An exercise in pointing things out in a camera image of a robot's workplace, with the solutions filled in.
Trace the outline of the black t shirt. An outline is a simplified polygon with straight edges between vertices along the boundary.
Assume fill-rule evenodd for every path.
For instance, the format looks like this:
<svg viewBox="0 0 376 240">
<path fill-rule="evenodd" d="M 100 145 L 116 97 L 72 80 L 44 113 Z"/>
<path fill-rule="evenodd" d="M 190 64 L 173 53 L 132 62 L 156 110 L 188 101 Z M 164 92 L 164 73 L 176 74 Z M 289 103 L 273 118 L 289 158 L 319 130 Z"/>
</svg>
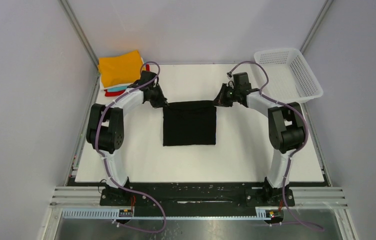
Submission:
<svg viewBox="0 0 376 240">
<path fill-rule="evenodd" d="M 164 147 L 216 144 L 217 108 L 211 100 L 172 102 L 162 112 Z"/>
</svg>

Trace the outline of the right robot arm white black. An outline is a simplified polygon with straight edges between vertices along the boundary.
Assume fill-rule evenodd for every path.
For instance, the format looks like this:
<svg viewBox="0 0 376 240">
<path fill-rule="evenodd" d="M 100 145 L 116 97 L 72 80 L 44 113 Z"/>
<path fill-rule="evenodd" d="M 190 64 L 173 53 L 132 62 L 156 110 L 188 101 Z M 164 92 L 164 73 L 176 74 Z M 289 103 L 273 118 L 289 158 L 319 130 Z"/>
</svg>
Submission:
<svg viewBox="0 0 376 240">
<path fill-rule="evenodd" d="M 246 72 L 236 73 L 223 83 L 213 100 L 217 107 L 232 107 L 239 103 L 253 109 L 268 122 L 268 137 L 273 147 L 270 170 L 264 179 L 259 201 L 269 206 L 285 205 L 289 192 L 292 157 L 307 143 L 308 127 L 301 106 L 297 102 L 284 103 L 252 88 Z"/>
</svg>

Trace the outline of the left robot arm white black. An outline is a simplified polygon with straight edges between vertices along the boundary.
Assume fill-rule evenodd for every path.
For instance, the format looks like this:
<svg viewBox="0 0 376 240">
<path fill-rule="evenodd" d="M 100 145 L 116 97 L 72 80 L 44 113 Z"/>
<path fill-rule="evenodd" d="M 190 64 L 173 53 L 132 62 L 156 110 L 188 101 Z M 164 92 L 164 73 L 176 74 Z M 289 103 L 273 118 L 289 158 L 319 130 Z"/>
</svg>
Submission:
<svg viewBox="0 0 376 240">
<path fill-rule="evenodd" d="M 121 147 L 124 143 L 125 116 L 136 107 L 150 102 L 154 108 L 166 106 L 167 100 L 158 83 L 159 74 L 143 70 L 140 79 L 108 104 L 95 103 L 90 107 L 86 141 L 100 156 L 112 199 L 120 206 L 128 204 L 133 190 L 125 186 L 129 175 L 123 166 Z"/>
</svg>

